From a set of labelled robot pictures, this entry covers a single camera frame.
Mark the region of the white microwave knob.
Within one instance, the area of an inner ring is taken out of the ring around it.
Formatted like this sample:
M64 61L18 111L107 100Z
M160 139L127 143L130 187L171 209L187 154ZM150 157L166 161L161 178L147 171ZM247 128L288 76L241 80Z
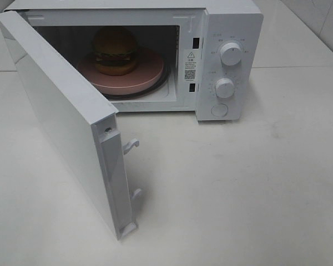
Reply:
M222 78L215 83L215 93L217 97L227 99L234 94L235 86L231 79Z
M219 49L220 60L226 66L236 65L241 61L243 48L240 43L230 40L221 45Z

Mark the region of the pink round plate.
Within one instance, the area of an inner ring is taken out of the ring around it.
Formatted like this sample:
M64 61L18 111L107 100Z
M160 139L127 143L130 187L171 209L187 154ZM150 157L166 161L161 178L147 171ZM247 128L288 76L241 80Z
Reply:
M165 64L161 55L141 48L123 60L103 60L91 53L80 60L77 69L101 93L126 96L155 85Z

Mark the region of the lower white microwave knob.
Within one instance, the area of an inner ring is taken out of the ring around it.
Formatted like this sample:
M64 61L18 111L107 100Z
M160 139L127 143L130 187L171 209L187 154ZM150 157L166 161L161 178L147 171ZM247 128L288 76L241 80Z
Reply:
M234 94L235 86L231 79L222 78L215 83L215 93L217 97L227 99Z

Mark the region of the upper white microwave knob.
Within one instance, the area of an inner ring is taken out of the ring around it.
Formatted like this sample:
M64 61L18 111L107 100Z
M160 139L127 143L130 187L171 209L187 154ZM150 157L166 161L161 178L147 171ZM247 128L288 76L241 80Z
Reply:
M219 49L220 60L226 66L236 65L241 61L243 48L240 43L230 40L221 45Z

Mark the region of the round white door button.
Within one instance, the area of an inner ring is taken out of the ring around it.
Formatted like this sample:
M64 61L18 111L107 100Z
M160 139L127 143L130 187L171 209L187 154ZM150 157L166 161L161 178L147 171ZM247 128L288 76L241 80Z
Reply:
M228 106L226 104L217 104L211 108L211 113L216 117L224 117L228 113Z

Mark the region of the burger with lettuce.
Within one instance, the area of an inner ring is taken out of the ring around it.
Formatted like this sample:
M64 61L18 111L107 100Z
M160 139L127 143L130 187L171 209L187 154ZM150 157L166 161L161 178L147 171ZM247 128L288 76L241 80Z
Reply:
M102 27L96 32L92 47L94 66L102 74L125 75L137 65L137 40L122 26Z

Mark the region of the white warning label sticker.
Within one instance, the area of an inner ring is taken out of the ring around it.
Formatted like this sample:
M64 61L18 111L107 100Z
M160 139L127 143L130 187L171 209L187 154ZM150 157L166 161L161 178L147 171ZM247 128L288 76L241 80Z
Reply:
M198 81L201 66L200 49L185 49L182 55L182 77L185 81Z

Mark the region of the white microwave door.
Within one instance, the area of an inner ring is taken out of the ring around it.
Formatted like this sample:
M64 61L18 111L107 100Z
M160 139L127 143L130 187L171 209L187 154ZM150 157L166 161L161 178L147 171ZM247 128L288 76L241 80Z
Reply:
M0 30L39 123L117 239L137 228L117 109L15 11Z

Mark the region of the white microwave oven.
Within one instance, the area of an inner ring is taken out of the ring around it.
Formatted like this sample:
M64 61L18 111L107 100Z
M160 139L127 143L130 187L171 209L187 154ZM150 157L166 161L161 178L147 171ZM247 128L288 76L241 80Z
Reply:
M95 26L136 25L178 27L178 58L183 64L185 49L200 49L198 81L185 81L182 65L175 83L176 101L158 103L127 100L110 102L117 112L194 111L199 121L236 120L240 117L250 69L258 44L263 14L252 1L14 1L4 12L15 11L29 25ZM226 66L219 49L235 40L243 48L241 61ZM215 93L215 83L229 78L234 94L222 99ZM211 108L226 104L228 113L216 117Z

